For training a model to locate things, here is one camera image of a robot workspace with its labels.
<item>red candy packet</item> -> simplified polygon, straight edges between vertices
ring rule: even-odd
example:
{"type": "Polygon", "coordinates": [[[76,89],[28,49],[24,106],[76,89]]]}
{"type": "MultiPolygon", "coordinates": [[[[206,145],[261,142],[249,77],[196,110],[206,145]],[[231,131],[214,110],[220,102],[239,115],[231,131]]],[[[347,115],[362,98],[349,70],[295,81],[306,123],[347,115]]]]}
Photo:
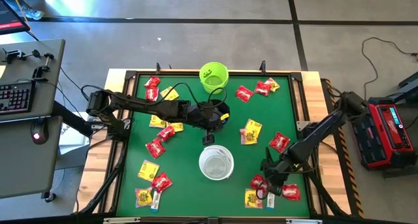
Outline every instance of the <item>red candy packet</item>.
{"type": "Polygon", "coordinates": [[[283,153],[290,142],[290,138],[286,137],[285,135],[277,132],[276,136],[271,140],[269,143],[274,149],[278,152],[283,153]]]}
{"type": "Polygon", "coordinates": [[[249,99],[254,95],[254,93],[249,90],[248,88],[245,88],[244,86],[240,86],[236,91],[235,95],[241,99],[241,101],[247,103],[249,99]]]}
{"type": "Polygon", "coordinates": [[[165,174],[165,172],[161,173],[151,183],[151,187],[156,189],[158,193],[163,192],[167,189],[170,185],[172,185],[172,181],[170,178],[165,174]]]}
{"type": "Polygon", "coordinates": [[[157,101],[158,98],[158,87],[147,88],[145,97],[150,101],[157,101]]]}
{"type": "Polygon", "coordinates": [[[150,79],[144,84],[145,88],[154,88],[160,83],[160,79],[155,76],[151,76],[150,79]]]}
{"type": "Polygon", "coordinates": [[[249,186],[251,186],[253,189],[257,189],[260,184],[262,184],[260,189],[263,191],[263,193],[265,193],[267,189],[267,183],[265,182],[263,176],[256,174],[254,178],[251,179],[249,186]]]}
{"type": "Polygon", "coordinates": [[[161,144],[159,138],[155,138],[154,140],[152,140],[152,142],[145,144],[145,147],[151,153],[154,159],[157,159],[157,157],[159,157],[165,152],[165,148],[161,144]]]}
{"type": "Polygon", "coordinates": [[[268,96],[268,94],[270,93],[270,88],[272,87],[271,84],[265,84],[261,81],[257,82],[257,85],[255,86],[255,90],[254,92],[256,93],[261,93],[264,96],[268,96]]]}
{"type": "Polygon", "coordinates": [[[172,136],[176,134],[176,131],[174,130],[174,127],[172,125],[166,127],[165,129],[161,130],[158,133],[158,136],[161,138],[163,142],[170,139],[172,136]]]}
{"type": "Polygon", "coordinates": [[[288,200],[300,200],[299,187],[296,184],[283,185],[281,195],[288,200]]]}

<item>gray desk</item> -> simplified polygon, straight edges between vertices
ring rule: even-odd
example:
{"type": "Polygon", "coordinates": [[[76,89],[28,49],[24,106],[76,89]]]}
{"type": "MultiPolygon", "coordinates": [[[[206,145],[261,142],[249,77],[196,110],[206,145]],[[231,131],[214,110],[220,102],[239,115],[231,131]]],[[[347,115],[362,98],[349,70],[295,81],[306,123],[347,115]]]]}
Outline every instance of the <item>gray desk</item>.
{"type": "MultiPolygon", "coordinates": [[[[4,63],[3,65],[6,65],[6,69],[0,78],[0,84],[15,82],[20,78],[26,78],[29,80],[32,79],[32,74],[35,68],[45,64],[46,58],[43,57],[43,55],[48,52],[54,55],[54,59],[51,60],[50,64],[48,65],[51,67],[51,70],[49,72],[45,72],[42,77],[47,78],[49,80],[48,83],[57,86],[59,68],[61,66],[64,54],[64,45],[65,40],[63,39],[0,45],[0,48],[4,48],[6,51],[21,50],[25,54],[30,54],[32,50],[36,49],[42,56],[41,59],[28,57],[25,61],[22,61],[16,58],[11,64],[4,63]]],[[[5,53],[1,52],[1,49],[0,59],[5,59],[5,53]]],[[[52,115],[56,88],[50,84],[37,83],[35,87],[35,95],[40,94],[42,97],[33,98],[32,109],[30,112],[0,116],[0,121],[36,118],[39,116],[52,115]]]]}
{"type": "Polygon", "coordinates": [[[52,186],[62,118],[47,118],[49,139],[33,143],[34,120],[0,123],[0,199],[48,192],[52,186]]]}

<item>display screen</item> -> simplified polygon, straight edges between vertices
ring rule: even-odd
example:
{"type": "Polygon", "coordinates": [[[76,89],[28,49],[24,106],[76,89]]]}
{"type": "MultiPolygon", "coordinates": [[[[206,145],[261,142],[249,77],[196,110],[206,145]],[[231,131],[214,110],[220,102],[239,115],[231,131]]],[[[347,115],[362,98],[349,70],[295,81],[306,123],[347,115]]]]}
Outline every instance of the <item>display screen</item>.
{"type": "Polygon", "coordinates": [[[0,0],[0,35],[22,31],[29,31],[29,27],[4,0],[0,0]]]}
{"type": "Polygon", "coordinates": [[[394,108],[393,107],[390,107],[389,110],[391,111],[391,114],[392,114],[394,123],[397,124],[397,125],[399,125],[400,122],[399,122],[398,116],[396,115],[396,112],[394,111],[394,108]]]}

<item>keyboard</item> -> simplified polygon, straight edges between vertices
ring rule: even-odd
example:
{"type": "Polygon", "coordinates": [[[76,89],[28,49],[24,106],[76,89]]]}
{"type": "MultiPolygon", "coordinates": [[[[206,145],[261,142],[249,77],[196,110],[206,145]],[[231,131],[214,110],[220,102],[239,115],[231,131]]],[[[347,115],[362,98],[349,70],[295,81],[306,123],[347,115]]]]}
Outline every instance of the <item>keyboard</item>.
{"type": "Polygon", "coordinates": [[[0,85],[0,116],[31,111],[35,81],[0,85]]]}

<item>red power station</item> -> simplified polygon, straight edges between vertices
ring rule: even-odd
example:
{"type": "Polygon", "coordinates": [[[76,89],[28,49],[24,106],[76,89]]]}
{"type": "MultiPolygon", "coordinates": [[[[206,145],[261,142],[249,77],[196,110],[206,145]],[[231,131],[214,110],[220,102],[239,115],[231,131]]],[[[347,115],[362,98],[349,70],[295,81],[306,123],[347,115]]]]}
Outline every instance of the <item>red power station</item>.
{"type": "Polygon", "coordinates": [[[361,164],[368,170],[414,165],[417,155],[391,98],[370,98],[367,114],[353,122],[361,164]]]}

